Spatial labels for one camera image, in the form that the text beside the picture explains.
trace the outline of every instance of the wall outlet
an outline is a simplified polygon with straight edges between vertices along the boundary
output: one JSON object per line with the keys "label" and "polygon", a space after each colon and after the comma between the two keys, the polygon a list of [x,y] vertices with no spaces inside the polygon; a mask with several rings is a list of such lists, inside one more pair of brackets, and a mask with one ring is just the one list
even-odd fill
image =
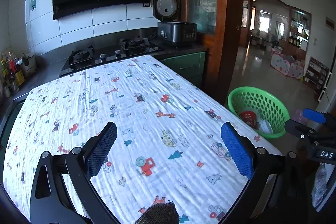
{"label": "wall outlet", "polygon": [[30,0],[30,10],[34,10],[36,8],[36,0]]}

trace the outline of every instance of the wooden door frame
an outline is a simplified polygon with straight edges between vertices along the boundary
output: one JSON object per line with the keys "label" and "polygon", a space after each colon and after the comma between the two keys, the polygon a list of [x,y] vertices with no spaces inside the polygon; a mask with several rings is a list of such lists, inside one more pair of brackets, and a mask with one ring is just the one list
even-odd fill
{"label": "wooden door frame", "polygon": [[[188,0],[180,0],[180,20],[188,20]],[[198,33],[208,48],[202,89],[224,104],[230,88],[239,47],[243,0],[217,0],[215,35]]]}

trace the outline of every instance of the white tile wall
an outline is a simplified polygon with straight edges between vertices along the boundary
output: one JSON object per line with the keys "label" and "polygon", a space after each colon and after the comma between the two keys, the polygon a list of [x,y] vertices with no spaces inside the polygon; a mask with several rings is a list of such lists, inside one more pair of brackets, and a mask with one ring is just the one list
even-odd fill
{"label": "white tile wall", "polygon": [[115,5],[92,10],[92,21],[94,25],[126,19],[126,5]]}
{"label": "white tile wall", "polygon": [[41,55],[60,47],[62,47],[61,36],[58,36],[34,46],[34,50],[36,55]]}
{"label": "white tile wall", "polygon": [[61,34],[92,26],[91,10],[60,18],[58,22]]}
{"label": "white tile wall", "polygon": [[32,20],[30,26],[34,46],[60,35],[58,20],[53,20],[53,12]]}
{"label": "white tile wall", "polygon": [[30,0],[0,0],[1,22],[0,48],[8,47],[11,38],[15,54],[35,50],[38,55],[93,35],[157,26],[152,8],[142,4],[103,7],[53,20],[52,0],[36,0],[34,10],[30,10]]}
{"label": "white tile wall", "polygon": [[115,21],[93,26],[93,33],[95,37],[107,33],[121,32],[126,30],[127,30],[127,20]]}

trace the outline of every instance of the green laundry basket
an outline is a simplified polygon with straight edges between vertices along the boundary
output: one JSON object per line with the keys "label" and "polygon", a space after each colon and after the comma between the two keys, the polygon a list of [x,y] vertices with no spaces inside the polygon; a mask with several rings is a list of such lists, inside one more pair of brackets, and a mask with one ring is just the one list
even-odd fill
{"label": "green laundry basket", "polygon": [[255,130],[265,138],[275,139],[286,133],[285,122],[290,119],[288,110],[278,98],[264,90],[252,86],[236,88],[230,92],[227,104],[236,116],[244,108],[250,107],[258,110],[260,117],[267,120],[273,129],[273,134]]}

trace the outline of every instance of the wooden cabinet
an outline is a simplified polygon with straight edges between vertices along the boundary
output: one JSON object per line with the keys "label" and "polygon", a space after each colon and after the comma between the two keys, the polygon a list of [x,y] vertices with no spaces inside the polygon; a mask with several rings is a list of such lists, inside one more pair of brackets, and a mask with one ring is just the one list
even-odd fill
{"label": "wooden cabinet", "polygon": [[180,0],[181,21],[198,25],[198,40],[208,48],[203,90],[224,104],[236,62],[243,0]]}
{"label": "wooden cabinet", "polygon": [[197,52],[161,60],[167,67],[171,68],[198,88],[200,88],[202,84],[204,61],[205,52]]}

